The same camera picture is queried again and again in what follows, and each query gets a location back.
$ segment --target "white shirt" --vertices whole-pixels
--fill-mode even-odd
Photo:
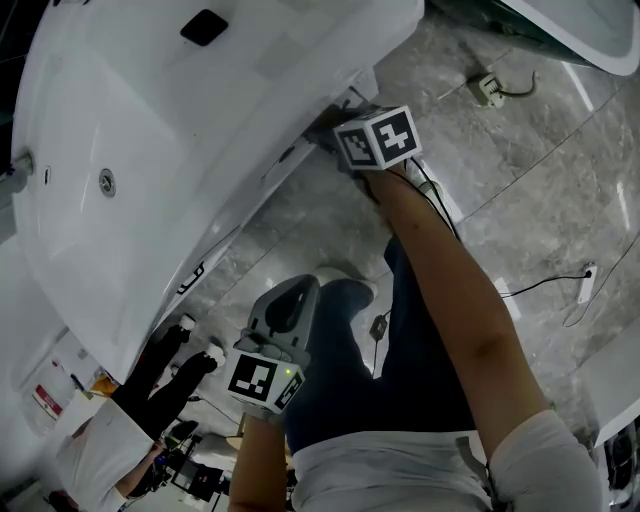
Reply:
[[[293,457],[300,512],[491,510],[480,480],[460,456],[465,433],[359,432]],[[585,448],[552,411],[535,415],[490,461],[502,503],[516,512],[601,512],[602,489]]]
[[[149,453],[153,440],[113,401],[107,400],[85,431],[58,452],[65,490],[87,512],[116,512],[127,501],[115,485]]]

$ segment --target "white sneaker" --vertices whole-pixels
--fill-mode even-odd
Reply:
[[[180,322],[178,323],[178,325],[185,331],[191,332],[196,327],[196,321],[189,315],[182,315],[182,317],[180,317]]]
[[[378,296],[378,286],[371,281],[367,281],[366,279],[355,279],[344,272],[342,270],[338,270],[334,267],[318,267],[316,268],[312,274],[316,277],[320,286],[324,286],[331,281],[338,281],[340,279],[351,279],[352,281],[357,281],[358,283],[364,284],[367,288],[371,290],[373,293],[373,298],[375,299]]]
[[[225,357],[224,351],[222,350],[222,348],[216,345],[211,340],[209,340],[209,346],[207,347],[206,352],[210,358],[215,359],[216,363],[218,363],[218,368],[220,368],[221,366],[224,365],[224,363],[227,362],[227,358]]]

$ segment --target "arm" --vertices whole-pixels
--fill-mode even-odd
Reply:
[[[233,470],[230,512],[282,512],[286,502],[284,430],[249,416]]]
[[[518,425],[549,407],[509,312],[424,198],[390,173],[367,179],[411,262],[490,458]]]
[[[129,473],[120,479],[115,485],[116,490],[123,496],[127,497],[133,492],[136,486],[142,480],[142,477],[153,464],[153,461],[162,453],[163,446],[161,443],[155,443],[149,453],[145,456],[140,464],[133,468]]]

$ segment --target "black pants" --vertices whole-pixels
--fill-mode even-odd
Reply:
[[[138,362],[127,382],[112,395],[112,399],[153,440],[160,439],[178,417],[206,373],[211,363],[204,352],[196,354],[182,365],[173,380],[149,398],[162,372],[176,355],[188,334],[172,327],[162,340],[152,346]]]
[[[352,280],[323,286],[307,345],[311,364],[285,416],[294,453],[354,432],[475,429],[458,376],[396,238],[384,256],[394,280],[382,375],[371,376],[351,331],[371,291]]]

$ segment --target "black square cutout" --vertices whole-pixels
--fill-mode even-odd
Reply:
[[[222,34],[229,24],[209,9],[200,11],[180,31],[180,35],[199,46],[207,46]]]

